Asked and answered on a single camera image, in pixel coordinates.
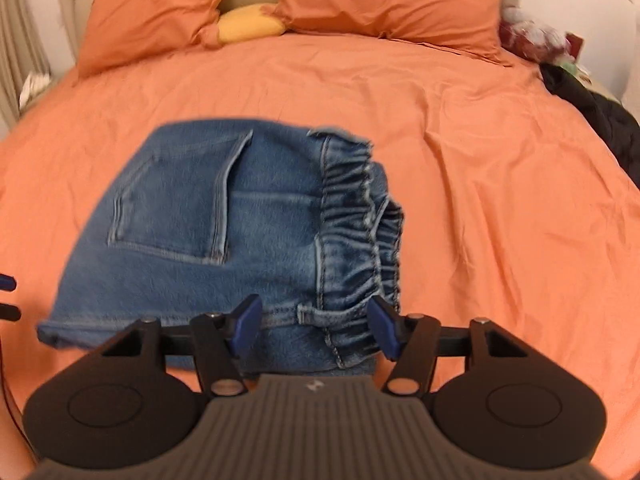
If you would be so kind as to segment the red and white plush items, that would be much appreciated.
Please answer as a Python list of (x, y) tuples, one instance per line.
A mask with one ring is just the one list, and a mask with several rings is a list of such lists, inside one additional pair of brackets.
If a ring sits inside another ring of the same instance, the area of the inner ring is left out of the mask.
[(582, 52), (584, 38), (561, 32), (519, 6), (501, 11), (499, 38), (503, 49), (534, 63), (575, 63)]

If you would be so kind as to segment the white item on nightstand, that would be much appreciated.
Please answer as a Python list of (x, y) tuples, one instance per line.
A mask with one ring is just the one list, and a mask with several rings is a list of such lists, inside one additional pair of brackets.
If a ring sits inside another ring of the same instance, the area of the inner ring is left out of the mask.
[(18, 109), (21, 112), (26, 110), (32, 101), (35, 101), (38, 96), (41, 96), (49, 89), (52, 82), (53, 79), (50, 74), (30, 72), (18, 96)]

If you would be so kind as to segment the black garment on bedside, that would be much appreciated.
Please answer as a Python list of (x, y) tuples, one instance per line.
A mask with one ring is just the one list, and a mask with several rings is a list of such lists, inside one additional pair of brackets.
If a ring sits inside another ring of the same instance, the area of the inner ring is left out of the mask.
[(587, 89), (560, 66), (539, 65), (544, 86), (573, 105), (605, 143), (631, 181), (640, 185), (640, 128), (622, 104)]

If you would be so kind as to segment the beige curtain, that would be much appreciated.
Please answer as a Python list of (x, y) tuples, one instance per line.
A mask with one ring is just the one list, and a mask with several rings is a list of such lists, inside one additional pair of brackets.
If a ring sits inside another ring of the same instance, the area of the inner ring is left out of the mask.
[(30, 73), (50, 65), (27, 0), (0, 0), (1, 118), (12, 128), (21, 116), (18, 98)]

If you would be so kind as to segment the orange bed sheet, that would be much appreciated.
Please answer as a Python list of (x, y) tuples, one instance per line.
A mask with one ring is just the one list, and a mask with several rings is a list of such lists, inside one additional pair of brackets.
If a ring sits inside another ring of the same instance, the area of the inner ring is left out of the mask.
[(78, 233), (156, 127), (260, 117), (371, 140), (405, 213), (400, 304), (486, 316), (597, 391), (594, 464), (639, 469), (639, 192), (535, 66), (363, 36), (190, 50), (70, 72), (1, 145), (1, 269), (23, 313), (1, 329), (18, 403), (78, 358), (40, 344)]

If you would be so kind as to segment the plain orange pillow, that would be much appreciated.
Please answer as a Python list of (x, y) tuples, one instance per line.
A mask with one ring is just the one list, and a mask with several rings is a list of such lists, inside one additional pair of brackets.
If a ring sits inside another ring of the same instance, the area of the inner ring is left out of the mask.
[(430, 44), (508, 66), (501, 0), (278, 0), (270, 14), (288, 30)]

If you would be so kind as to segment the yellow cushion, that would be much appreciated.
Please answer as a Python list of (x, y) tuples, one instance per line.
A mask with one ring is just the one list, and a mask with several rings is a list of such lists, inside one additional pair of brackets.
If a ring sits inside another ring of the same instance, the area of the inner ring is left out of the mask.
[(221, 15), (218, 39), (221, 44), (281, 36), (286, 26), (274, 15), (274, 3), (254, 3)]

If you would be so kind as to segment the orange pillow with white print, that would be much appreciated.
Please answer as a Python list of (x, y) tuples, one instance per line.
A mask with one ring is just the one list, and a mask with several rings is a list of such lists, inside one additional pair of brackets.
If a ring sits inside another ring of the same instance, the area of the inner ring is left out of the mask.
[(221, 0), (93, 0), (77, 70), (81, 78), (153, 56), (220, 47)]

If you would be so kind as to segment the blue denim jeans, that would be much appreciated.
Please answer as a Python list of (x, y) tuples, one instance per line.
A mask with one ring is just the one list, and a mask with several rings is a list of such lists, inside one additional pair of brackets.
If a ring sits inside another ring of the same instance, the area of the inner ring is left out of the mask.
[(403, 223), (367, 140), (261, 119), (173, 122), (96, 205), (37, 335), (92, 349), (139, 318), (184, 325), (257, 295), (245, 375), (371, 374), (367, 304), (398, 304)]

